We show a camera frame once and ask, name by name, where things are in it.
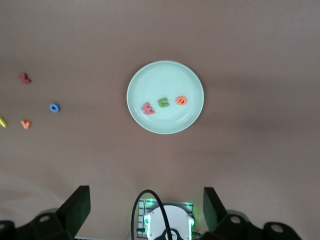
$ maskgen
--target table surface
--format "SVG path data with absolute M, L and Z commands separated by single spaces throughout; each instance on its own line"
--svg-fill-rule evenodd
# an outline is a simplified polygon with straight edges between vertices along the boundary
M 320 239 L 319 23 L 316 0 L 1 1 L 0 218 L 21 226 L 90 185 L 78 236 L 124 240 L 152 189 L 194 203 L 204 233 L 214 187 L 260 228 Z M 159 60 L 204 89 L 199 118 L 176 134 L 143 129 L 127 107 L 133 75 Z

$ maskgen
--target plate rim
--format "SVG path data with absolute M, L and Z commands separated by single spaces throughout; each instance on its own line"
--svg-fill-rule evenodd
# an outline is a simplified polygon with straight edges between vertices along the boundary
M 189 125 L 187 125 L 186 127 L 182 128 L 182 129 L 180 129 L 180 130 L 178 130 L 178 131 L 158 132 L 158 131 L 154 131 L 154 130 L 151 130 L 151 129 L 143 126 L 143 125 L 140 124 L 140 122 L 137 121 L 137 119 L 134 117 L 134 115 L 133 115 L 133 113 L 132 113 L 132 110 L 130 109 L 130 106 L 129 106 L 129 99 L 128 99 L 128 97 L 129 97 L 129 90 L 130 90 L 131 85 L 133 84 L 133 83 L 132 83 L 132 82 L 133 82 L 133 79 L 134 79 L 140 72 L 142 72 L 144 69 L 149 68 L 149 67 L 152 66 L 152 65 L 163 64 L 163 63 L 179 65 L 179 66 L 185 68 L 187 71 L 191 72 L 191 73 L 196 77 L 196 79 L 198 79 L 198 81 L 199 81 L 199 83 L 200 83 L 201 90 L 202 90 L 202 91 L 201 91 L 201 93 L 202 93 L 201 107 L 199 108 L 199 113 L 196 115 L 194 121 L 192 121 Z M 131 114 L 131 117 L 134 119 L 134 121 L 135 121 L 137 124 L 139 124 L 142 128 L 148 130 L 149 132 L 152 132 L 152 133 L 155 133 L 155 134 L 161 134 L 161 135 L 176 134 L 176 133 L 179 133 L 179 132 L 181 132 L 181 131 L 189 128 L 189 127 L 190 127 L 192 124 L 194 124 L 195 121 L 199 118 L 199 116 L 200 116 L 200 114 L 201 114 L 201 112 L 202 112 L 202 110 L 203 110 L 204 103 L 205 103 L 205 91 L 204 91 L 204 87 L 202 86 L 202 83 L 201 83 L 198 75 L 197 75 L 191 68 L 189 68 L 188 66 L 186 66 L 186 65 L 184 65 L 184 64 L 182 64 L 182 63 L 180 63 L 180 62 L 173 61 L 173 60 L 158 60 L 158 61 L 153 61 L 153 62 L 150 62 L 150 63 L 144 65 L 143 67 L 141 67 L 141 68 L 133 75 L 133 77 L 131 78 L 130 83 L 129 83 L 129 85 L 128 85 L 127 91 L 126 91 L 126 104 L 127 104 L 128 109 L 129 109 L 129 112 L 130 112 L 130 114 Z

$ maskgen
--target green led light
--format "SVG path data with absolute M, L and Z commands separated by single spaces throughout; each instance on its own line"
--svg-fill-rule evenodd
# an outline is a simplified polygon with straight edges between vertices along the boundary
M 148 238 L 150 237 L 150 220 L 151 220 L 151 216 L 150 215 L 145 215 L 144 216 L 145 231 L 146 231 L 146 236 Z

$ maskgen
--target plate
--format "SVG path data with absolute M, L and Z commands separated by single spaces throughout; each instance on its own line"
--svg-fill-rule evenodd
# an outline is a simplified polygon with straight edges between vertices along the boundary
M 198 76 L 187 66 L 168 60 L 141 68 L 126 94 L 133 119 L 156 134 L 174 134 L 188 128 L 199 117 L 204 99 Z

